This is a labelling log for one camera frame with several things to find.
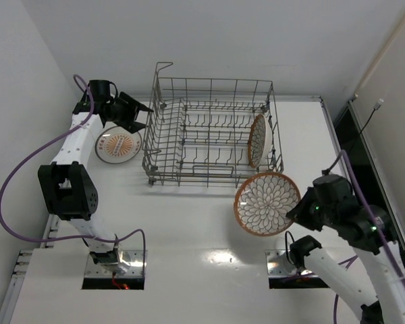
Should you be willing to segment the floral plate orange rim front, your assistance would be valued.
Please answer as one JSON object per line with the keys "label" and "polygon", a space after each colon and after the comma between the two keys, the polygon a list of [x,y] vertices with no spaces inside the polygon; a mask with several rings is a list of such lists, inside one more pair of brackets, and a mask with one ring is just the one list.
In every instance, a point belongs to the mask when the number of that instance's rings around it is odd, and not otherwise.
{"label": "floral plate orange rim front", "polygon": [[297,185],[288,176],[275,172],[258,173],[238,189],[234,215],[246,232],[261,237],[274,236],[293,224],[287,214],[300,199]]}

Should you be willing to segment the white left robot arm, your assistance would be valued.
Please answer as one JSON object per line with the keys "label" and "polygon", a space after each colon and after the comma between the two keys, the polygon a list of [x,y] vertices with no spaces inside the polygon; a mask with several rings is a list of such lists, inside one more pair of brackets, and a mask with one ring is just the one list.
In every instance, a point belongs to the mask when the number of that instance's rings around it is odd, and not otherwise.
{"label": "white left robot arm", "polygon": [[48,212],[78,231],[94,264],[120,275],[130,269],[131,258],[96,214],[99,196],[86,166],[95,137],[105,124],[113,122],[133,134],[145,127],[136,120],[141,111],[152,110],[124,92],[117,97],[97,94],[94,101],[84,94],[72,111],[70,134],[61,150],[50,164],[38,169]]}

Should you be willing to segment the floral plate orange rim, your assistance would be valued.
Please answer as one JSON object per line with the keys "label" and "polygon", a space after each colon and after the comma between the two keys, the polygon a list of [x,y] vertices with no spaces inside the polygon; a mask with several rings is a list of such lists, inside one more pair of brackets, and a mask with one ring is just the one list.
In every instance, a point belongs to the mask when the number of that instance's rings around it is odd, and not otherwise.
{"label": "floral plate orange rim", "polygon": [[261,237],[274,236],[293,224],[287,214],[300,199],[297,185],[288,176],[275,172],[258,173],[238,189],[234,215],[246,232]]}
{"label": "floral plate orange rim", "polygon": [[248,139],[248,162],[252,168],[259,167],[268,157],[273,134],[269,119],[263,114],[255,117]]}

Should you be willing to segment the orange sunburst glass plate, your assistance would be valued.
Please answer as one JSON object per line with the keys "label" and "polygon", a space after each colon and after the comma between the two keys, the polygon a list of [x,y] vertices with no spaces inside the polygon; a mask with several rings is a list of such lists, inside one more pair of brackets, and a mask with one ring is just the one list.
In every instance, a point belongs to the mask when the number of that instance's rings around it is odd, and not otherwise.
{"label": "orange sunburst glass plate", "polygon": [[133,159],[141,150],[142,136],[139,132],[114,126],[104,130],[94,145],[96,156],[104,163],[118,165]]}

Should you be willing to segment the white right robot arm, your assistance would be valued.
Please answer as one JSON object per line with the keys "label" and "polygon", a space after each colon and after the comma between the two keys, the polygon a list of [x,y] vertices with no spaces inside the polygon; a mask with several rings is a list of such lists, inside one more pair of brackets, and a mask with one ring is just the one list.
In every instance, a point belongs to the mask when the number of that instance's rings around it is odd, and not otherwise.
{"label": "white right robot arm", "polygon": [[367,204],[346,178],[329,174],[313,181],[288,217],[309,230],[334,230],[354,253],[341,265],[307,235],[289,247],[295,268],[321,279],[360,323],[405,323],[405,268],[384,209]]}

